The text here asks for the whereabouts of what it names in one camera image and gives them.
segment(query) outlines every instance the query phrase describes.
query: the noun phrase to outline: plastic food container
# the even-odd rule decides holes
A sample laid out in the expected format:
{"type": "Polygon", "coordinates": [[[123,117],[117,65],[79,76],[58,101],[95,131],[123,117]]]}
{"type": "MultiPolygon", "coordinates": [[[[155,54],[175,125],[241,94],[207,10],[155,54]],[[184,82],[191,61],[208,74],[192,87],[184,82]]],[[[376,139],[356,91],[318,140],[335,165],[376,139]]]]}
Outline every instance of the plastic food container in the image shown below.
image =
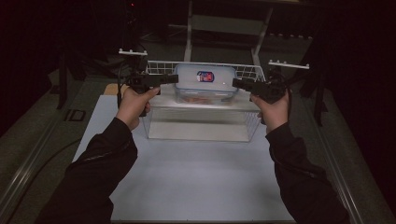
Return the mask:
{"type": "Polygon", "coordinates": [[[180,63],[175,67],[177,102],[201,105],[227,105],[237,88],[235,69],[228,66],[180,63]]]}

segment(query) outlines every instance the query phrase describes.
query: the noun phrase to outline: logo sticker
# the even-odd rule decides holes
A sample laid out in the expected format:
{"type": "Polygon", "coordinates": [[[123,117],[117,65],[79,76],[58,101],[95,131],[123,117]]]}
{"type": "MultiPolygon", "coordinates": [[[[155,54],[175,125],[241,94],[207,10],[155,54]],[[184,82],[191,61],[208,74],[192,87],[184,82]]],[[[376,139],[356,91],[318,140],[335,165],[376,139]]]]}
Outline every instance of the logo sticker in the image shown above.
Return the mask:
{"type": "Polygon", "coordinates": [[[212,72],[199,71],[197,73],[197,79],[200,82],[213,82],[215,75],[212,72]]]}

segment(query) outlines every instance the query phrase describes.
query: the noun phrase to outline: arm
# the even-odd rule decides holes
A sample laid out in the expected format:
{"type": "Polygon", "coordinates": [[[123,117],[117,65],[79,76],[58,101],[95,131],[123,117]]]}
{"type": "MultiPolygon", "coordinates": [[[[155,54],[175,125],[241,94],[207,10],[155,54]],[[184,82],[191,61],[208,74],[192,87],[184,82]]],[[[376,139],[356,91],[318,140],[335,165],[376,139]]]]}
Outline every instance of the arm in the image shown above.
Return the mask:
{"type": "Polygon", "coordinates": [[[289,97],[272,105],[251,95],[267,125],[271,158],[282,201],[297,223],[349,223],[347,210],[327,180],[324,169],[306,157],[302,138],[294,137],[288,122],[289,97]]]}
{"type": "Polygon", "coordinates": [[[137,94],[125,91],[120,110],[103,133],[92,138],[81,156],[70,164],[35,223],[109,223],[109,196],[137,159],[131,130],[139,115],[149,112],[149,99],[159,89],[137,94]]]}

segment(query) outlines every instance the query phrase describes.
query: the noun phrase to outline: sleeve cuff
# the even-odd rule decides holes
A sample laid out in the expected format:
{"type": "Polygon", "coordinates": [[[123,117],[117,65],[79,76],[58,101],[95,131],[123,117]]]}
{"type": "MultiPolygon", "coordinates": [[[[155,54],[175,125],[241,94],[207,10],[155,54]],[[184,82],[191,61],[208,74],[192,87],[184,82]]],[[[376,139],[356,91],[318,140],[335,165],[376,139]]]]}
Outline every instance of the sleeve cuff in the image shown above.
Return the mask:
{"type": "Polygon", "coordinates": [[[120,119],[114,118],[103,131],[103,136],[111,143],[125,142],[131,138],[131,130],[120,119]]]}
{"type": "Polygon", "coordinates": [[[295,139],[288,122],[272,130],[265,137],[270,145],[279,147],[288,146],[295,139]]]}

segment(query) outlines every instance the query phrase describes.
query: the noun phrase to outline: black jacket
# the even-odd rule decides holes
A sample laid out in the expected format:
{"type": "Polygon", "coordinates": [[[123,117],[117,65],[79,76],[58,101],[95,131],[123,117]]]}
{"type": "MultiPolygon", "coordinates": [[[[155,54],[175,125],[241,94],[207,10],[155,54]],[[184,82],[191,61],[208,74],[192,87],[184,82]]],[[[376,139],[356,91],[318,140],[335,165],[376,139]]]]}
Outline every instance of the black jacket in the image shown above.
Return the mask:
{"type": "MultiPolygon", "coordinates": [[[[347,210],[326,179],[312,165],[304,141],[291,134],[289,124],[267,136],[282,200],[298,223],[347,223],[347,210]]],[[[137,159],[128,127],[113,119],[97,134],[82,155],[66,169],[35,223],[110,223],[109,196],[137,159]]]]}

